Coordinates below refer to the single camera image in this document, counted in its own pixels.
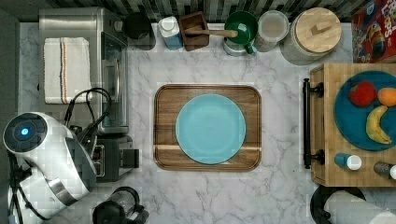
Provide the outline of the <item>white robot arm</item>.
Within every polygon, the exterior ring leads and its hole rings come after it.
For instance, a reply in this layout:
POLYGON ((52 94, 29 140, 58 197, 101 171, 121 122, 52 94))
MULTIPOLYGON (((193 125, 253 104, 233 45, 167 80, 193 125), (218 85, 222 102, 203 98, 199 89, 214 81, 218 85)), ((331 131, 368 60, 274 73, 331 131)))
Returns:
POLYGON ((74 133, 53 117, 27 112, 3 133, 11 175, 10 224, 42 224, 96 186, 91 156, 74 133))

